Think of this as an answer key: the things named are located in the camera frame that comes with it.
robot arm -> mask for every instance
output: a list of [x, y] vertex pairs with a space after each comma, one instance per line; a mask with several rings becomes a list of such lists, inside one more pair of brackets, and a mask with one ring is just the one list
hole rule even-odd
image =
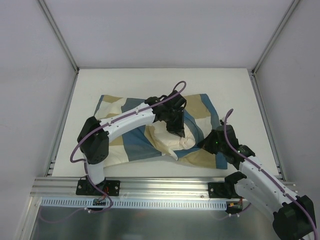
[[238, 170], [227, 176], [224, 183], [214, 183], [216, 195], [247, 199], [272, 222], [281, 240], [299, 240], [315, 230], [297, 205], [306, 210], [315, 225], [313, 202], [306, 195], [297, 196], [265, 169], [249, 147], [239, 144], [231, 125], [212, 130], [199, 147], [212, 154], [223, 153], [228, 163]]
[[103, 161], [109, 154], [109, 143], [130, 130], [156, 121], [165, 121], [169, 133], [184, 137], [186, 103], [186, 99], [173, 90], [169, 96], [149, 97], [136, 108], [115, 117], [102, 120], [97, 120], [94, 116], [88, 118], [77, 141], [84, 156], [88, 177], [93, 184], [98, 186], [105, 180]]

black mounting bracket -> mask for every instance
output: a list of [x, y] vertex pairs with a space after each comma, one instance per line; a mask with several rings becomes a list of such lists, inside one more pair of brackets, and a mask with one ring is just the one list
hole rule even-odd
[[[107, 180], [105, 179], [98, 185], [99, 189], [107, 193], [109, 196], [118, 197], [120, 192], [120, 181], [118, 180]], [[76, 195], [82, 196], [101, 196], [101, 192], [96, 190], [87, 178], [80, 179], [76, 186]]]
[[[144, 101], [145, 104], [153, 105], [160, 102], [160, 99], [165, 100], [177, 93], [177, 90], [173, 90], [169, 96], [162, 95], [161, 97], [151, 96]], [[171, 100], [155, 106], [152, 108], [152, 112], [155, 114], [154, 121], [165, 121], [166, 130], [178, 137], [185, 137], [184, 127], [184, 110], [187, 105], [187, 100], [178, 94]]]
[[225, 198], [225, 199], [239, 199], [235, 190], [235, 184], [241, 180], [246, 179], [247, 176], [242, 172], [237, 171], [224, 178], [224, 182], [208, 182], [209, 198]]

blue and beige cloth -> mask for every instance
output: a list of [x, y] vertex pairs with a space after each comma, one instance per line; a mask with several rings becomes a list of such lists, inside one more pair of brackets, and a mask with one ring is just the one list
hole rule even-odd
[[[187, 103], [184, 110], [185, 137], [168, 133], [163, 121], [140, 126], [110, 142], [104, 166], [169, 155], [194, 166], [227, 169], [227, 161], [221, 153], [214, 155], [197, 147], [212, 129], [220, 125], [208, 95], [195, 94], [184, 98]], [[144, 99], [102, 95], [94, 116], [98, 120], [111, 118], [143, 102]]]

gray wall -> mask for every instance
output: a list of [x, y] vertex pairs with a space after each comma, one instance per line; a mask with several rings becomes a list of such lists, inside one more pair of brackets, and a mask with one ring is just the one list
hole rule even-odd
[[302, 0], [257, 73], [287, 178], [320, 224], [320, 1]]
[[79, 67], [253, 68], [292, 0], [47, 0]]
[[0, 238], [11, 240], [74, 71], [35, 0], [1, 1], [0, 53]]

cloth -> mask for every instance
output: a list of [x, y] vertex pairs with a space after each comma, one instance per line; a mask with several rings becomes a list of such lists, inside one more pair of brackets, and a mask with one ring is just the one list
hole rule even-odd
[[[177, 161], [199, 167], [227, 169], [227, 161], [221, 153], [214, 155], [197, 147], [212, 129], [220, 125], [217, 111], [208, 95], [183, 97], [186, 99], [185, 137], [168, 133], [164, 121], [137, 127], [109, 143], [109, 155], [104, 160], [104, 166], [169, 155]], [[94, 116], [98, 120], [111, 118], [143, 102], [144, 99], [102, 95]]]

